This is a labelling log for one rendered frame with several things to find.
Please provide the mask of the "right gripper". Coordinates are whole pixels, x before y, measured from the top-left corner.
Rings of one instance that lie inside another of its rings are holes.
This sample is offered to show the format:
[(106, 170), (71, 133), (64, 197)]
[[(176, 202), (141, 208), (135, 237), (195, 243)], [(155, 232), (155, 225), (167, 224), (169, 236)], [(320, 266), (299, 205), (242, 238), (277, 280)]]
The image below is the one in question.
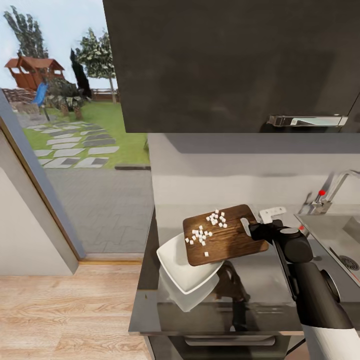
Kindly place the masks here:
[[(251, 238), (254, 241), (258, 240), (266, 240), (267, 239), (267, 232), (269, 229), (273, 227), (283, 227), (283, 222), (280, 219), (273, 220), (271, 223), (257, 223), (253, 225), (248, 225), (250, 230)], [(269, 241), (268, 241), (269, 242)]]

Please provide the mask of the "bowl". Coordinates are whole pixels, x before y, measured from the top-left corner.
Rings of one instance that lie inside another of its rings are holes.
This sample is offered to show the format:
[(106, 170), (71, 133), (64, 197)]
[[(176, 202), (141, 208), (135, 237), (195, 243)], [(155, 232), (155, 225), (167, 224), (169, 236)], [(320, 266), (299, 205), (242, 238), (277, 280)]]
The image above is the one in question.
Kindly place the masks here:
[(158, 258), (179, 290), (187, 295), (207, 282), (223, 265), (224, 260), (191, 266), (187, 259), (184, 232), (163, 244), (158, 250)]

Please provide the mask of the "cutting board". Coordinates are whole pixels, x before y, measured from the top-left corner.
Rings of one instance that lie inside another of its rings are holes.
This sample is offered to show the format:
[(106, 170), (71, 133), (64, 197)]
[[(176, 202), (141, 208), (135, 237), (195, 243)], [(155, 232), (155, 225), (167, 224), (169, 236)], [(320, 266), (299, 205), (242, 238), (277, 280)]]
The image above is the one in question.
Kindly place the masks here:
[[(216, 223), (208, 219), (212, 215), (217, 215)], [(247, 204), (184, 219), (184, 238), (188, 240), (185, 243), (188, 263), (196, 267), (267, 251), (270, 243), (265, 239), (254, 241), (247, 235), (241, 222), (242, 218), (246, 218), (250, 225), (258, 223)], [(226, 228), (224, 224), (227, 225)], [(203, 239), (204, 246), (194, 231), (199, 231), (199, 234), (202, 231), (202, 236), (207, 233), (206, 239)], [(205, 256), (205, 252), (208, 252), (208, 256)]]

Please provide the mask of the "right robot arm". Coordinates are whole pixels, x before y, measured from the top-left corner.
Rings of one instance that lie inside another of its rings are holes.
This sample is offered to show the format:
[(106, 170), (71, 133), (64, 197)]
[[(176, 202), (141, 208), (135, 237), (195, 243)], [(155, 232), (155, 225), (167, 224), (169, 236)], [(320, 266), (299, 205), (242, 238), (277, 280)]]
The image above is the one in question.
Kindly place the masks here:
[(340, 304), (337, 285), (329, 273), (311, 262), (308, 238), (296, 228), (283, 226), (287, 212), (281, 206), (260, 210), (261, 221), (248, 225), (254, 241), (274, 246), (286, 285), (296, 302), (310, 360), (360, 360), (360, 337)]

